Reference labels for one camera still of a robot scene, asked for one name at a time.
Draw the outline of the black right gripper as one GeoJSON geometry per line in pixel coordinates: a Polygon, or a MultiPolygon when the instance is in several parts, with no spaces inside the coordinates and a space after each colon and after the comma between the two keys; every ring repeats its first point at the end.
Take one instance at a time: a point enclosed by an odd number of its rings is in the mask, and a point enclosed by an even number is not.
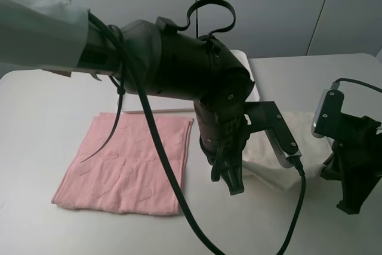
{"type": "Polygon", "coordinates": [[[346,214],[359,214],[381,179],[380,128],[381,122],[368,116],[321,115],[321,136],[334,141],[321,177],[341,181],[343,199],[337,208],[346,214]]]}

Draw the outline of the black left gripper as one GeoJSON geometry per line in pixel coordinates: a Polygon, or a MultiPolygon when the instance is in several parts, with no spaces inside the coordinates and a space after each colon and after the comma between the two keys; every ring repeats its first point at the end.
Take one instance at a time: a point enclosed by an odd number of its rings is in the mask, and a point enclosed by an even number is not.
{"type": "Polygon", "coordinates": [[[252,102],[233,108],[213,110],[200,100],[193,102],[198,127],[199,143],[211,169],[211,177],[222,177],[231,196],[243,193],[242,151],[248,126],[246,114],[252,102]]]}

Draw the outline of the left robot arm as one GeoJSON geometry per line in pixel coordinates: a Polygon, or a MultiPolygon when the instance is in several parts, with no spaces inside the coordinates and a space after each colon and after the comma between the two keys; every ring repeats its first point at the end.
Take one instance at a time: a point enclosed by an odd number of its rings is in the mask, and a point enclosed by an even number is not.
{"type": "Polygon", "coordinates": [[[118,91],[139,96],[159,159],[175,193],[180,187],[160,142],[149,96],[190,100],[200,146],[212,181],[231,195],[244,191],[244,103],[254,82],[248,70],[216,39],[184,35],[184,27],[160,17],[125,27],[106,25],[90,10],[60,0],[1,0],[1,62],[50,72],[108,75],[118,91]]]}

